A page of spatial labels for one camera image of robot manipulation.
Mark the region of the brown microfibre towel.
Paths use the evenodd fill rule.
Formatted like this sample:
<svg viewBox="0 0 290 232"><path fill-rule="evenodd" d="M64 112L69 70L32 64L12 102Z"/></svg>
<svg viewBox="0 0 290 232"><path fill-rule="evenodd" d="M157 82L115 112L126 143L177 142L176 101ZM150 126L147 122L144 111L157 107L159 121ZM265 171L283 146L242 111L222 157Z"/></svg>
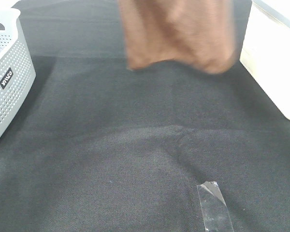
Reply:
<svg viewBox="0 0 290 232"><path fill-rule="evenodd" d="M120 0L128 67L174 60L210 74L236 62L231 0Z"/></svg>

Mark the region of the black table cloth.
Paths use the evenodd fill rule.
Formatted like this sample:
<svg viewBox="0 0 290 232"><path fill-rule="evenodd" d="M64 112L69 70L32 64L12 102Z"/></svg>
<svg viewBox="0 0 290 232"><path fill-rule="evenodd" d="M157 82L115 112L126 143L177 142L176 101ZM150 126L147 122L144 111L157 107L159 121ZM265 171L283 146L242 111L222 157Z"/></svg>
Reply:
<svg viewBox="0 0 290 232"><path fill-rule="evenodd" d="M241 63L127 69L115 0L17 4L36 78L0 139L0 232L290 232L290 121Z"/></svg>

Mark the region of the clear tape strip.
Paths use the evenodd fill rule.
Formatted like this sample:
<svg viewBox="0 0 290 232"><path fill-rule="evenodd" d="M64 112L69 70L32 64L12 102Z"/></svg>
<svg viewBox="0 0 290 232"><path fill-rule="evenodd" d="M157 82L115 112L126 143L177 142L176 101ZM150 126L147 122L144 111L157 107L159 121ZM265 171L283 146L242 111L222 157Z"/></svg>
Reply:
<svg viewBox="0 0 290 232"><path fill-rule="evenodd" d="M217 182L197 186L206 232L234 232L230 214Z"/></svg>

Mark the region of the grey perforated plastic basket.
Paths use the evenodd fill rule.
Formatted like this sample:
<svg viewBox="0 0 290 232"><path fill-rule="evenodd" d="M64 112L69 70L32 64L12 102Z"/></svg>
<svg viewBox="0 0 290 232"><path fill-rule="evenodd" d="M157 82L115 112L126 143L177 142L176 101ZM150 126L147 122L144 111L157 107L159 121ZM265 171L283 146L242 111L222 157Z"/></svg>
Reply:
<svg viewBox="0 0 290 232"><path fill-rule="evenodd" d="M0 8L0 137L26 99L36 77L15 8Z"/></svg>

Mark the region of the white plastic basket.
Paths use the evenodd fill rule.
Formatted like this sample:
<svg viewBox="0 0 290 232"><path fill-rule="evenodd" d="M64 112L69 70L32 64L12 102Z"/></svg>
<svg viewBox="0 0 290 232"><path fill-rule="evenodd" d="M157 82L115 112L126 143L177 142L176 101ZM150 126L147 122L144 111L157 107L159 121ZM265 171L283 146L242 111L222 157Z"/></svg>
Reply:
<svg viewBox="0 0 290 232"><path fill-rule="evenodd" d="M254 0L240 62L290 120L290 0Z"/></svg>

